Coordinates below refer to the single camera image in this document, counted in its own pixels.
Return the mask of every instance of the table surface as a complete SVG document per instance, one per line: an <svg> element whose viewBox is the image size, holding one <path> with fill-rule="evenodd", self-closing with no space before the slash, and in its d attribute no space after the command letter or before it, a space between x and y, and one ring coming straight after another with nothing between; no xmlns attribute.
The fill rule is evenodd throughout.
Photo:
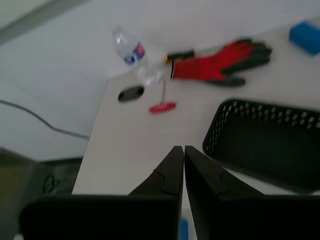
<svg viewBox="0 0 320 240"><path fill-rule="evenodd" d="M320 24L320 18L314 22ZM273 48L271 61L237 74L247 79L243 87L172 81L167 77L165 99L177 102L177 106L164 114L151 115L148 111L160 102L162 84L147 88L138 100L119 103L119 93L136 85L137 80L132 72L110 79L73 193L127 195L152 173L173 146L191 145L203 151L202 142L216 110L227 99L320 110L320 55L312 57L291 44L288 31L283 28L257 36ZM294 194L230 172L264 194ZM185 184L182 208L190 208Z"/></svg>

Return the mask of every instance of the plastic bottle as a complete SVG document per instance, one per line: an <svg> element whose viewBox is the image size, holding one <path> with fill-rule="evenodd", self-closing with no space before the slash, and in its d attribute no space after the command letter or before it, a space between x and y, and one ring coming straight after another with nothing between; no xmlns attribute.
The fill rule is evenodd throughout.
<svg viewBox="0 0 320 240"><path fill-rule="evenodd" d="M161 80L161 71L148 61L146 51L138 38L120 26L112 30L112 37L116 52L127 65L134 67L138 80L144 86L156 84Z"/></svg>

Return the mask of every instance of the black plastic basket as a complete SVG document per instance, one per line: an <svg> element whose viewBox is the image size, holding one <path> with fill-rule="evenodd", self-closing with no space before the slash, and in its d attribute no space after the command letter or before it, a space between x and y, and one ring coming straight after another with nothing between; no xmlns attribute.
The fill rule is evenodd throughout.
<svg viewBox="0 0 320 240"><path fill-rule="evenodd" d="M203 151L227 168L298 192L320 189L320 112L231 99Z"/></svg>

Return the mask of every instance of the blue item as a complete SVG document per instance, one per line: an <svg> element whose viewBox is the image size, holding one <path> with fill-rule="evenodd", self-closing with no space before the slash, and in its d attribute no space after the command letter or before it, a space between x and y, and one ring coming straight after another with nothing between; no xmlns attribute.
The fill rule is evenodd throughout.
<svg viewBox="0 0 320 240"><path fill-rule="evenodd" d="M302 22L290 30L289 40L311 55L320 53L320 29L308 22Z"/></svg>
<svg viewBox="0 0 320 240"><path fill-rule="evenodd" d="M188 240L188 222L181 218L180 221L180 240Z"/></svg>

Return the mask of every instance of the glove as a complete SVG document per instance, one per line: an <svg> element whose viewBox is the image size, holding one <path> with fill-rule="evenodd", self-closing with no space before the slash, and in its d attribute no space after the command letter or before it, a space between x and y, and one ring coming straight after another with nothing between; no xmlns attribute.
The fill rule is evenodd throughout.
<svg viewBox="0 0 320 240"><path fill-rule="evenodd" d="M241 86L246 80L232 74L267 64L272 49L251 39L237 40L212 56L172 62L171 78L198 80L222 86Z"/></svg>

